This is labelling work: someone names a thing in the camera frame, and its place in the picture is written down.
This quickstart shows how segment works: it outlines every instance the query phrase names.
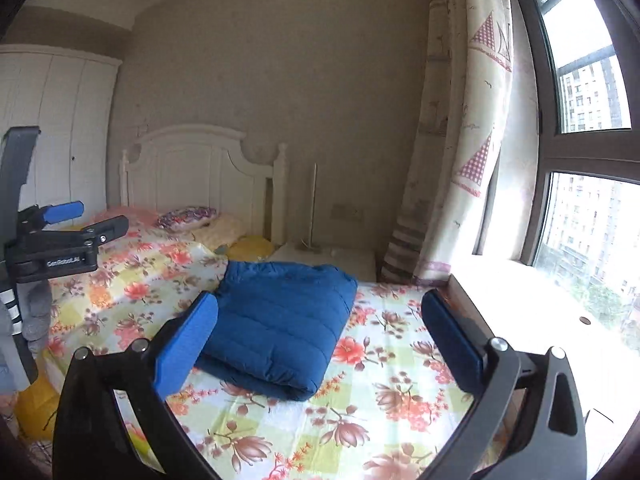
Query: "patterned curtain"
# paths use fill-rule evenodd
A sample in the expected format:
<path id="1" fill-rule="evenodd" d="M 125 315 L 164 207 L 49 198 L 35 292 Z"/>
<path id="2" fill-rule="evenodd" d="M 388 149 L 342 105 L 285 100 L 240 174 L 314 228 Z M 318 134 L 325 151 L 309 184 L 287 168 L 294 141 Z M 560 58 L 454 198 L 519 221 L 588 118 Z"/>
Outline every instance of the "patterned curtain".
<path id="1" fill-rule="evenodd" d="M 504 134 L 510 0 L 430 0 L 427 63 L 407 183 L 384 281 L 444 284 L 471 254 Z"/>

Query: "beige wall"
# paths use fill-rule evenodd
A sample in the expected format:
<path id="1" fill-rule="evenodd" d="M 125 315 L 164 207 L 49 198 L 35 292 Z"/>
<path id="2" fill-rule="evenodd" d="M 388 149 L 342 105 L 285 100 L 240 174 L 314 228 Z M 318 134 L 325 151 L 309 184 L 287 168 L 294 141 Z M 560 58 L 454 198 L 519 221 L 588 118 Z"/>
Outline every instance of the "beige wall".
<path id="1" fill-rule="evenodd" d="M 218 124 L 248 134 L 253 162 L 289 143 L 290 238 L 306 232 L 315 161 L 317 240 L 382 253 L 418 122 L 428 3 L 167 0 L 143 12 L 114 94 L 109 202 L 138 132 Z"/>
<path id="2" fill-rule="evenodd" d="M 59 46 L 122 59 L 130 31 L 45 7 L 23 7 L 0 43 Z"/>

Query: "yellow pillow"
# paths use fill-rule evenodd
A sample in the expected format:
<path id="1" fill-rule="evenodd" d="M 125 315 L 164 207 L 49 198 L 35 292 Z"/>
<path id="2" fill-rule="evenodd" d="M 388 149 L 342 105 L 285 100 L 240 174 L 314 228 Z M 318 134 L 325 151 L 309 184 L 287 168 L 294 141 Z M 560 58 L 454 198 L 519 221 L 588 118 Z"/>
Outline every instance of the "yellow pillow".
<path id="1" fill-rule="evenodd" d="M 238 262 L 261 262 L 273 254 L 273 244 L 261 236 L 245 236 L 229 247 L 226 256 Z"/>
<path id="2" fill-rule="evenodd" d="M 221 213 L 211 224 L 191 231 L 193 239 L 212 253 L 219 253 L 222 246 L 231 247 L 245 234 L 246 227 L 242 221 L 229 213 Z"/>

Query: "screw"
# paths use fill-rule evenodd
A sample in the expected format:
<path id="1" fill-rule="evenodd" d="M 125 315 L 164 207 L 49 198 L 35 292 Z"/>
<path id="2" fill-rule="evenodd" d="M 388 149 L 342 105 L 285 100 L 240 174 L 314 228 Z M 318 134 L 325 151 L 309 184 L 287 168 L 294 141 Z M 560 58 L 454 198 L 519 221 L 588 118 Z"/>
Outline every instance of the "screw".
<path id="1" fill-rule="evenodd" d="M 86 346 L 82 346 L 74 352 L 74 359 L 78 359 L 78 361 L 82 361 L 83 359 L 86 359 L 88 355 L 89 355 L 89 349 Z"/>
<path id="2" fill-rule="evenodd" d="M 551 353 L 553 357 L 557 359 L 564 359 L 566 356 L 566 354 L 564 353 L 564 350 L 562 350 L 559 346 L 552 346 Z"/>
<path id="3" fill-rule="evenodd" d="M 509 348 L 509 343 L 507 343 L 501 337 L 494 337 L 490 341 L 491 346 L 495 348 L 498 352 L 505 352 L 507 348 Z"/>
<path id="4" fill-rule="evenodd" d="M 142 354 L 147 348 L 149 348 L 149 339 L 144 339 L 141 337 L 140 339 L 136 339 L 133 343 L 131 343 L 131 349 L 134 352 Z"/>

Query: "wardrobe door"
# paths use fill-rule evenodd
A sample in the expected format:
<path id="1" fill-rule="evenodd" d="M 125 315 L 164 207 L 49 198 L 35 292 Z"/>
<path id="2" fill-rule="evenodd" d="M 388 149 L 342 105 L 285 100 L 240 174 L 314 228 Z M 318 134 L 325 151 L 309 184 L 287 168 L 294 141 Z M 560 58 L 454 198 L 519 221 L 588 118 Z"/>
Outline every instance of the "wardrobe door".
<path id="1" fill-rule="evenodd" d="M 53 56 L 51 60 L 40 107 L 42 134 L 34 152 L 36 201 L 41 206 L 71 200 L 71 129 L 84 64 L 77 57 Z"/>
<path id="2" fill-rule="evenodd" d="M 2 54 L 0 56 L 0 135 L 11 126 L 15 93 L 20 77 L 20 56 L 22 54 Z"/>
<path id="3" fill-rule="evenodd" d="M 74 224 L 106 207 L 107 127 L 116 70 L 95 61 L 87 61 L 82 70 L 71 131 L 70 190 L 71 200 L 84 203 L 84 216 Z"/>
<path id="4" fill-rule="evenodd" d="M 35 126 L 40 119 L 42 93 L 47 81 L 47 73 L 52 56 L 48 54 L 20 54 L 19 74 L 17 77 L 13 99 L 8 101 L 8 121 L 1 134 L 4 135 L 11 126 Z M 36 203 L 35 157 L 31 158 L 27 183 L 20 190 L 20 209 Z"/>

